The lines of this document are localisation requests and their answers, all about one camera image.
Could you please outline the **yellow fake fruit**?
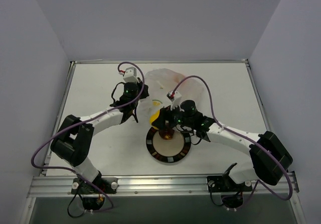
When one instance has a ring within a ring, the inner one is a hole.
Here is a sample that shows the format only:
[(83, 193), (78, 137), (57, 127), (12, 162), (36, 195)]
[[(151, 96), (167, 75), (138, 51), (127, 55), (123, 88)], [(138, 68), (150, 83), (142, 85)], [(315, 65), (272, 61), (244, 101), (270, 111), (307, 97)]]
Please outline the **yellow fake fruit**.
[(152, 126), (152, 122), (157, 119), (158, 117), (161, 117), (159, 114), (159, 110), (157, 110), (149, 119), (150, 125)]

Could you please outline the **dark red fake apple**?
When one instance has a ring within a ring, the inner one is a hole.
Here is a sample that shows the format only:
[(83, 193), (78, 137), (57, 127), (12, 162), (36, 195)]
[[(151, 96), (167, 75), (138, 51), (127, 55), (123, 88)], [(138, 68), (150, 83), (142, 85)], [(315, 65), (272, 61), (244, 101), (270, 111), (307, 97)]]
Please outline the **dark red fake apple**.
[(164, 140), (171, 140), (174, 137), (175, 131), (173, 129), (165, 129), (158, 131), (159, 136)]

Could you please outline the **clear printed plastic bag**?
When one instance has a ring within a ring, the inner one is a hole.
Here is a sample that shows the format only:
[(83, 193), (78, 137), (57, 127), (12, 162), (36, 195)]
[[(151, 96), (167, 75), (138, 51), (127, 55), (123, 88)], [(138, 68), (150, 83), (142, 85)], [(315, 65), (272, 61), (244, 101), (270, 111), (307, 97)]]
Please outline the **clear printed plastic bag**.
[[(179, 83), (172, 80), (173, 74), (178, 73), (167, 68), (152, 70), (145, 75), (149, 97), (139, 102), (137, 107), (138, 120), (141, 125), (150, 126), (150, 117), (160, 108), (171, 106), (167, 93), (174, 90)], [(201, 103), (205, 91), (204, 85), (195, 78), (185, 80), (176, 90), (182, 95), (181, 103), (193, 100), (196, 106)]]

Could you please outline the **orange fake fruit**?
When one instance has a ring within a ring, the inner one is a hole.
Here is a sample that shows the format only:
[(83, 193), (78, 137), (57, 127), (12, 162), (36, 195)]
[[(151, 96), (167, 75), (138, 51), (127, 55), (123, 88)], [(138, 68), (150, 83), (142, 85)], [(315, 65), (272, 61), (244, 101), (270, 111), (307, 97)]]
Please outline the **orange fake fruit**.
[(173, 74), (172, 76), (172, 80), (175, 82), (175, 83), (179, 83), (182, 79), (184, 79), (184, 75), (182, 74), (179, 74), (179, 73), (175, 73)]

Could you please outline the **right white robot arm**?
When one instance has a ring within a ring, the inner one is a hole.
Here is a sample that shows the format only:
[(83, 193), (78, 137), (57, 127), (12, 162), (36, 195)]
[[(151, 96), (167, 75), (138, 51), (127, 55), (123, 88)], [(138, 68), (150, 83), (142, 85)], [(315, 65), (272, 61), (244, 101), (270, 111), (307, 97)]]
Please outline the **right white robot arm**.
[(275, 186), (293, 162), (290, 153), (273, 132), (258, 134), (225, 126), (199, 112), (192, 100), (185, 100), (176, 108), (160, 108), (150, 117), (150, 123), (158, 130), (186, 127), (202, 140), (225, 145), (249, 156), (249, 162), (243, 165), (233, 163), (224, 172), (223, 185), (228, 190), (253, 180)]

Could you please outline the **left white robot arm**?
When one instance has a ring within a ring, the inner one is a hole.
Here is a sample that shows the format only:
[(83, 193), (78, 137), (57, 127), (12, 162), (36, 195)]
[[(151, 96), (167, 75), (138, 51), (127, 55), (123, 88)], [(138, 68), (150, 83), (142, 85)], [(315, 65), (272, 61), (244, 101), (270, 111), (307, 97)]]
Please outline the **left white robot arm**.
[(102, 182), (101, 172), (88, 157), (92, 138), (109, 127), (126, 122), (130, 117), (138, 121), (138, 102), (147, 97), (148, 86), (141, 81), (124, 83), (122, 96), (114, 100), (110, 108), (86, 117), (68, 115), (63, 120), (50, 149), (66, 161), (76, 174), (85, 178), (83, 188), (89, 193), (97, 193)]

